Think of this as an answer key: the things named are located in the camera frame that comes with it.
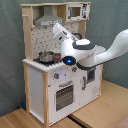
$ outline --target oven handle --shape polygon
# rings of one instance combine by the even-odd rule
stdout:
[[[73,81],[70,80],[70,81],[67,82],[66,84],[61,84],[61,85],[59,85],[59,87],[66,87],[66,86],[70,85],[72,82],[73,82]]]
[[[85,76],[83,76],[83,81],[84,81],[84,87],[82,87],[82,90],[85,90],[86,88],[86,77]]]

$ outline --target oven door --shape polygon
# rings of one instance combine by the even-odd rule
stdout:
[[[79,108],[79,76],[68,78],[49,87],[49,122],[50,125],[61,120]]]
[[[67,21],[80,20],[82,18],[82,4],[67,5]]]

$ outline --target wooden toy kitchen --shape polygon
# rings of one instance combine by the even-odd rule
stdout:
[[[46,128],[101,95],[102,65],[81,70],[61,60],[53,26],[62,24],[85,38],[91,2],[22,4],[27,111]],[[95,54],[105,49],[96,46]]]

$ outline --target pot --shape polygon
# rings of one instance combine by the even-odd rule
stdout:
[[[54,61],[54,52],[44,51],[39,53],[39,60],[41,62],[52,62]]]

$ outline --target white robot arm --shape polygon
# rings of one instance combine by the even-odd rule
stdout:
[[[77,39],[59,23],[53,27],[54,38],[61,42],[61,58],[66,65],[77,64],[82,70],[117,58],[128,52],[128,29],[120,32],[111,47],[98,55],[94,55],[95,45],[89,40]]]

